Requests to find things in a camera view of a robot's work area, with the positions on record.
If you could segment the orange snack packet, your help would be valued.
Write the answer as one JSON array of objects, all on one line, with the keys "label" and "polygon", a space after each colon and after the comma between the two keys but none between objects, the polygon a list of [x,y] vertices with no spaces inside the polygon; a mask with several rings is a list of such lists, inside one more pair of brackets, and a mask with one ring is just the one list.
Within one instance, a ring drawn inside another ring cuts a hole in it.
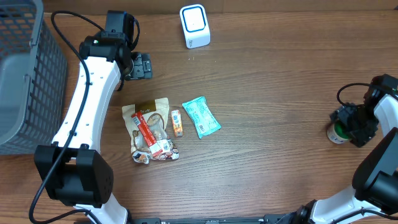
[{"label": "orange snack packet", "polygon": [[172,117],[172,124],[173,124],[175,136],[177,138],[182,137],[183,136],[183,126],[182,126],[182,119],[181,119],[180,111],[172,110],[171,117]]}]

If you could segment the brown nut snack pouch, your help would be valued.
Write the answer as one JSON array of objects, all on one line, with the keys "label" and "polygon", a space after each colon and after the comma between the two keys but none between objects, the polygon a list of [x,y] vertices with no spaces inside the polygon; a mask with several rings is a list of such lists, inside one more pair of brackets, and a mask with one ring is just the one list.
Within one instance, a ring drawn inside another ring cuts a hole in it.
[{"label": "brown nut snack pouch", "polygon": [[[156,141],[163,147],[163,152],[153,156],[139,128],[131,116],[140,111]],[[159,98],[136,105],[122,107],[123,118],[131,137],[131,157],[134,162],[148,164],[151,160],[166,161],[179,158],[178,149],[166,133],[169,113],[169,99]]]}]

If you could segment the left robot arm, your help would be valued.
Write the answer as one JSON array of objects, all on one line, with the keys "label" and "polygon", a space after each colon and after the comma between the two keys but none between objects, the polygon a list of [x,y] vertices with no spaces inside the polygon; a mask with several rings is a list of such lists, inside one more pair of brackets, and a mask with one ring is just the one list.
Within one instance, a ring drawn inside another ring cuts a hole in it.
[{"label": "left robot arm", "polygon": [[48,146],[37,146],[39,192],[82,213],[91,223],[132,223],[113,195],[114,174],[100,153],[109,102],[124,82],[152,78],[150,56],[135,51],[140,27],[124,11],[109,11],[106,24],[73,49],[80,71],[67,115]]}]

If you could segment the red snack bar wrapper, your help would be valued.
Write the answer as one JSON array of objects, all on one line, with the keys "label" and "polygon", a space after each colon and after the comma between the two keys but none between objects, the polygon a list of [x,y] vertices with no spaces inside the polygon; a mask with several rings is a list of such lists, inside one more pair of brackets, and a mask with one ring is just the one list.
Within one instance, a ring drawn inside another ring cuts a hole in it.
[{"label": "red snack bar wrapper", "polygon": [[156,141],[155,137],[152,135],[152,132],[150,131],[149,126],[146,123],[142,113],[138,111],[134,113],[131,118],[136,126],[139,128],[145,142],[149,147],[151,154],[154,157],[161,154],[163,152],[163,147]]}]

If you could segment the teal tissue pack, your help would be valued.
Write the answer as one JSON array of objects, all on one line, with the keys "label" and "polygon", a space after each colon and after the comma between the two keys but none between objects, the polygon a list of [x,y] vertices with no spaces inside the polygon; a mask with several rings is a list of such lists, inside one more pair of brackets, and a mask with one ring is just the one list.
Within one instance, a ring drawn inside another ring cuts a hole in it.
[{"label": "teal tissue pack", "polygon": [[182,103],[182,106],[192,120],[199,139],[221,129],[220,123],[211,113],[204,96]]}]

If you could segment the green bottle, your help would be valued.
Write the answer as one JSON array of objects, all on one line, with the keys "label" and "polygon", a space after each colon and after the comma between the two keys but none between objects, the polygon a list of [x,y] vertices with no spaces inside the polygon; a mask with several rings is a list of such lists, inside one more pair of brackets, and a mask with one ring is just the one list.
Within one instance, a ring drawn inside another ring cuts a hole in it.
[{"label": "green bottle", "polygon": [[343,144],[351,139],[344,133],[344,126],[341,121],[331,123],[326,131],[326,135],[329,140],[335,144]]}]

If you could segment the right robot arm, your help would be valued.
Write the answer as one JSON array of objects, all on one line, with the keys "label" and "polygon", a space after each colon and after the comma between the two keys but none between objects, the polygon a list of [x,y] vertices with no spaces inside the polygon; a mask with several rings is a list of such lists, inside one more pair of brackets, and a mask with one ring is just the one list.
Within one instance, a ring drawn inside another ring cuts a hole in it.
[{"label": "right robot arm", "polygon": [[383,74],[365,86],[363,103],[342,102],[332,112],[327,136],[335,144],[363,147],[380,129],[383,139],[360,163],[349,187],[309,202],[279,223],[353,223],[370,216],[397,219],[397,78]]}]

